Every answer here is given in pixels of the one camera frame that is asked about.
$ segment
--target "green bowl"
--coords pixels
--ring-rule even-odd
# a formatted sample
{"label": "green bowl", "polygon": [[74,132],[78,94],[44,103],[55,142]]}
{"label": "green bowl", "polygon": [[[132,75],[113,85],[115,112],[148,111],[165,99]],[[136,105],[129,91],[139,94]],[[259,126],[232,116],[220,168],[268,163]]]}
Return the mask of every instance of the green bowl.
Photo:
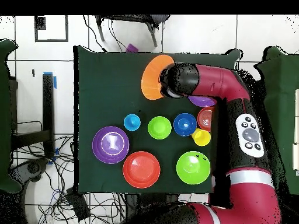
{"label": "green bowl", "polygon": [[163,116],[156,116],[148,123],[147,130],[152,138],[161,140],[171,133],[171,123]]}
{"label": "green bowl", "polygon": [[210,170],[211,165],[208,158],[197,151],[186,152],[176,164],[176,172],[179,178],[189,185],[204,182],[208,178]]}

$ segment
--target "red plate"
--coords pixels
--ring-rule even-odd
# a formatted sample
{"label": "red plate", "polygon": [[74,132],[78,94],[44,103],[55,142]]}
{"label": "red plate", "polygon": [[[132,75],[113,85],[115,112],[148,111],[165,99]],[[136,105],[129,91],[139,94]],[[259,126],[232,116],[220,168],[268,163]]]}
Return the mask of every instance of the red plate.
{"label": "red plate", "polygon": [[132,153],[124,161],[123,174],[126,181],[133,187],[150,187],[159,178],[159,161],[145,151]]}
{"label": "red plate", "polygon": [[199,115],[197,116],[199,127],[208,132],[211,131],[212,112],[213,107],[205,107],[200,110]]}

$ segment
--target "purple plate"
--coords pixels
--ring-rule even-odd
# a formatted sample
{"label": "purple plate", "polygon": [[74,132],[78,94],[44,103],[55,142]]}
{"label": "purple plate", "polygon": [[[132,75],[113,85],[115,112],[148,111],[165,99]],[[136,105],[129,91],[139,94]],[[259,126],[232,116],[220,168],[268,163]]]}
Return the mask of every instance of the purple plate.
{"label": "purple plate", "polygon": [[196,106],[211,107],[217,103],[215,99],[207,96],[189,96],[188,99]]}
{"label": "purple plate", "polygon": [[115,164],[127,156],[128,145],[128,136],[122,129],[107,126],[96,133],[92,150],[101,162]]}

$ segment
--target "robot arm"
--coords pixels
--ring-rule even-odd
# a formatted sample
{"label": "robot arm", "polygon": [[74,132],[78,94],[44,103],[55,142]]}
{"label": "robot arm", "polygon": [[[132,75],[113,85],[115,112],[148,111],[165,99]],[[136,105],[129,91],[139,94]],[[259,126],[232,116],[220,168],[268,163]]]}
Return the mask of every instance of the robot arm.
{"label": "robot arm", "polygon": [[278,224],[280,209],[248,90],[229,69],[175,63],[160,74],[161,94],[219,97],[226,102],[231,209],[190,204],[199,224]]}

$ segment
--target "blue bowl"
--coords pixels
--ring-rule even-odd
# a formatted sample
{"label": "blue bowl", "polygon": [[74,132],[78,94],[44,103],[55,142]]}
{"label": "blue bowl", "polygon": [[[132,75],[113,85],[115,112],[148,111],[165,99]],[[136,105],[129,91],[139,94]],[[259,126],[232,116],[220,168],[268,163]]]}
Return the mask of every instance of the blue bowl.
{"label": "blue bowl", "polygon": [[129,131],[137,130],[140,124],[140,118],[135,114],[129,114],[127,117],[124,118],[124,126]]}
{"label": "blue bowl", "polygon": [[189,113],[179,114],[173,122],[175,132],[182,137],[187,137],[194,133],[196,126],[196,119]]}

